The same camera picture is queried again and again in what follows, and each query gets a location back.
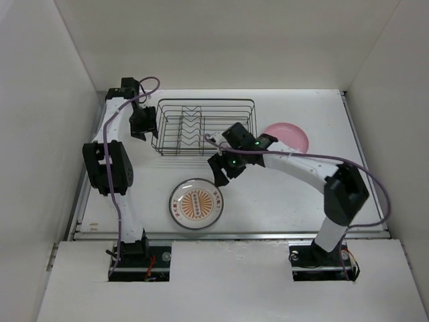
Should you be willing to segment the pink plastic plate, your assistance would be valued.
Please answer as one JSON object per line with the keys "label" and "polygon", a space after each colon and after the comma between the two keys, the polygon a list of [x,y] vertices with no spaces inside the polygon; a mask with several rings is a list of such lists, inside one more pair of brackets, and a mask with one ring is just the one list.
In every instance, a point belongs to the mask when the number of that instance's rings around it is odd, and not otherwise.
{"label": "pink plastic plate", "polygon": [[297,125],[291,123],[273,123],[267,126],[263,133],[277,138],[280,142],[301,153],[307,153],[309,140],[306,133]]}

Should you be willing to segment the white plate orange sunburst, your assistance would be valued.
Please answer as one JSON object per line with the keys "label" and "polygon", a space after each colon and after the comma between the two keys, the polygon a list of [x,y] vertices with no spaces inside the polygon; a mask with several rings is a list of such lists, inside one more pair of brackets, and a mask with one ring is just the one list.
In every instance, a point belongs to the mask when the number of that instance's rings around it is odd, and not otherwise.
{"label": "white plate orange sunburst", "polygon": [[213,226],[223,214],[222,192],[209,180],[191,178],[172,191],[168,210],[180,227],[199,231]]}

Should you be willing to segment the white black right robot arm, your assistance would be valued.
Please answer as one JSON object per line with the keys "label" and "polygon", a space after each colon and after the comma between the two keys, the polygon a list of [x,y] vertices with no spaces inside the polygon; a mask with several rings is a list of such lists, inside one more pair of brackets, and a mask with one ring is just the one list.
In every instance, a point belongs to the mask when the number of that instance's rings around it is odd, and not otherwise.
{"label": "white black right robot arm", "polygon": [[204,138],[217,148],[216,154],[208,159],[217,187],[226,186],[248,165],[258,165],[290,175],[320,192],[325,218],[312,242],[310,255],[318,264],[334,258],[342,236],[369,198],[356,165],[305,157],[269,134],[254,137],[241,123],[234,123],[223,132],[206,134]]}

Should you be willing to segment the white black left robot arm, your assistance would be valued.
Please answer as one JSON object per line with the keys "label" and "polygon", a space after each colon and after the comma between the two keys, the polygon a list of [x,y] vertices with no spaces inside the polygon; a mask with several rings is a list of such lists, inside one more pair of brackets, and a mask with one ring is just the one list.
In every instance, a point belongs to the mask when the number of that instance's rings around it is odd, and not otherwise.
{"label": "white black left robot arm", "polygon": [[84,164],[91,186],[108,197],[117,212],[117,248],[110,255],[119,262],[125,256],[135,266],[143,266],[150,257],[143,225],[130,209],[127,197],[134,181],[133,166],[125,149],[123,137],[146,141],[146,135],[158,137],[156,108],[141,105],[160,87],[156,76],[141,80],[121,79],[117,88],[110,88],[105,96],[101,127],[90,143],[82,147]]}

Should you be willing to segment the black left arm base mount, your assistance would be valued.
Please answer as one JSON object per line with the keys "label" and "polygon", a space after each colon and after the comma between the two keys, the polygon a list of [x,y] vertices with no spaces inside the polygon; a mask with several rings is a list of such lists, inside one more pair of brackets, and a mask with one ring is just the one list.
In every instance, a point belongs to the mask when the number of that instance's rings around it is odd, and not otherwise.
{"label": "black left arm base mount", "polygon": [[109,282],[168,282],[170,280],[171,246],[150,246],[145,249],[132,244],[121,245],[121,259],[114,268],[117,247],[108,251],[113,255],[108,272]]}

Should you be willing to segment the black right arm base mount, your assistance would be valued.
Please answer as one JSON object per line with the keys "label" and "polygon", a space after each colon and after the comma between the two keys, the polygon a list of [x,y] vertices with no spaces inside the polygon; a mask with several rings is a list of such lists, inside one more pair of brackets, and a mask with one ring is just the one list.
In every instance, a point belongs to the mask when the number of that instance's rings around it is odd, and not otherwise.
{"label": "black right arm base mount", "polygon": [[355,282],[361,269],[347,245],[325,252],[317,245],[290,245],[288,260],[295,282],[351,281]]}

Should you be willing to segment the dark wire dish rack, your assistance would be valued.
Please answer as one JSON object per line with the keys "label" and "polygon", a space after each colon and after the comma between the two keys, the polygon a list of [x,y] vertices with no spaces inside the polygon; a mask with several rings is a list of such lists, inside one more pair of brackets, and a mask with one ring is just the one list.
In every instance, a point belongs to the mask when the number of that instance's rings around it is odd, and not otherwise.
{"label": "dark wire dish rack", "polygon": [[158,137],[151,146],[161,156],[210,156],[216,148],[204,136],[237,122],[253,135],[257,131],[252,99],[165,98],[158,101],[156,113]]}

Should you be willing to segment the aluminium front rail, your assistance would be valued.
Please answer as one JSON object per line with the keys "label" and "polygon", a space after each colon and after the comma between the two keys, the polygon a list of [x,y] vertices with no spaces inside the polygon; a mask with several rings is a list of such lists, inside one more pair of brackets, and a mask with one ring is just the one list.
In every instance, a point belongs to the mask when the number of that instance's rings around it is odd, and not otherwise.
{"label": "aluminium front rail", "polygon": [[[278,239],[313,239],[315,233],[198,233],[198,232],[179,232],[179,233],[146,233],[149,239],[156,240],[278,240]],[[348,239],[390,239],[388,231],[351,231],[347,234]],[[92,232],[84,233],[75,231],[68,237],[68,241],[106,241],[116,240],[117,233]]]}

